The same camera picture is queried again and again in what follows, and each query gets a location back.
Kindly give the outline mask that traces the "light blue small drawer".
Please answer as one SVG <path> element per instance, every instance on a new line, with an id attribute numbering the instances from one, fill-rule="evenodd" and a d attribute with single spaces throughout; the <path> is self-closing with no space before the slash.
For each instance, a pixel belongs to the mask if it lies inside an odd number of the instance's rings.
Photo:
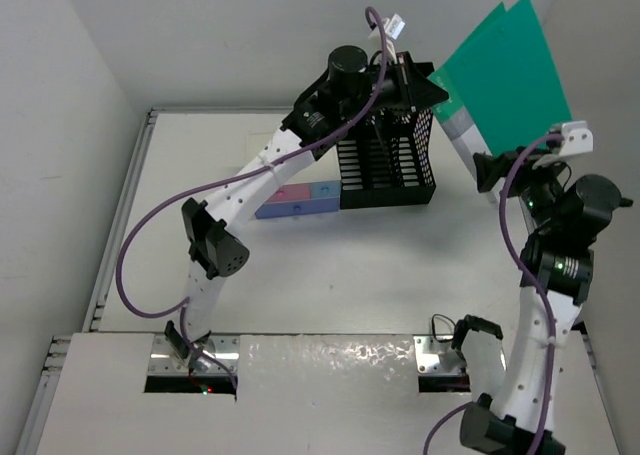
<path id="1" fill-rule="evenodd" d="M 311 198 L 339 198 L 341 194 L 341 182 L 339 180 L 314 182 L 310 184 Z"/>

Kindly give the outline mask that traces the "pink drawer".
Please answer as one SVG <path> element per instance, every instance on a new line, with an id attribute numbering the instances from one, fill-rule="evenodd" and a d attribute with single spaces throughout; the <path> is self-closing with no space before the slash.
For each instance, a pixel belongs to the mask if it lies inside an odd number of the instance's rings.
<path id="1" fill-rule="evenodd" d="M 270 198 L 270 203 L 301 202 L 311 198 L 310 184 L 289 184 L 280 187 Z"/>

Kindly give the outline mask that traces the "green folder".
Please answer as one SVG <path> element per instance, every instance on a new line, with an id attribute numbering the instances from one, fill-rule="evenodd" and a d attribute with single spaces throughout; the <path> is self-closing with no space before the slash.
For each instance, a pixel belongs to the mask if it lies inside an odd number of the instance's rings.
<path id="1" fill-rule="evenodd" d="M 473 179 L 474 154 L 526 146 L 572 120 L 531 0 L 497 5 L 428 79 L 449 95 L 434 115 Z"/>

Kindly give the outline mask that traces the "purple bottom drawer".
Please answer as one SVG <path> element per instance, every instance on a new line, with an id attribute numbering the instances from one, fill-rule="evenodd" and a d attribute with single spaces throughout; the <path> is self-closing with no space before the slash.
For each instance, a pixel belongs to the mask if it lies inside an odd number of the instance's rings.
<path id="1" fill-rule="evenodd" d="M 338 211 L 340 198 L 319 198 L 279 203 L 265 203 L 256 212 L 257 219 L 271 219 Z"/>

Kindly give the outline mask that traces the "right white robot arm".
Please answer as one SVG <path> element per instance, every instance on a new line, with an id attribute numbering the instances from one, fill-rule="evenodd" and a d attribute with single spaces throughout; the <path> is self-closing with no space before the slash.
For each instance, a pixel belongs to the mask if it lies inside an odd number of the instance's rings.
<path id="1" fill-rule="evenodd" d="M 584 175 L 565 188 L 557 177 L 566 163 L 540 164 L 545 149 L 519 163 L 520 153 L 473 156 L 478 191 L 509 182 L 500 199 L 519 198 L 532 227 L 515 256 L 523 274 L 510 359 L 502 358 L 498 324 L 472 315 L 456 323 L 451 347 L 466 363 L 472 394 L 459 439 L 483 454 L 562 454 L 565 447 L 553 436 L 554 392 L 568 334 L 588 298 L 591 246 L 614 211 L 633 202 L 601 175 Z"/>

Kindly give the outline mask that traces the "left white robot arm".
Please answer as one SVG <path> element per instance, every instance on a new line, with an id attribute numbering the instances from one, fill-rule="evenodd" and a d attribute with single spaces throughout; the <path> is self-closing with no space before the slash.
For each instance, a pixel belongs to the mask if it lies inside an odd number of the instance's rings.
<path id="1" fill-rule="evenodd" d="M 189 242 L 186 303 L 164 334 L 188 364 L 214 364 L 204 348 L 207 319 L 226 280 L 241 270 L 250 251 L 244 225 L 299 172 L 335 150 L 342 209 L 425 205 L 435 192 L 428 148 L 434 107 L 449 98 L 431 76 L 431 62 L 409 52 L 376 57 L 353 45 L 328 56 L 325 71 L 256 156 L 234 177 L 181 214 Z"/>

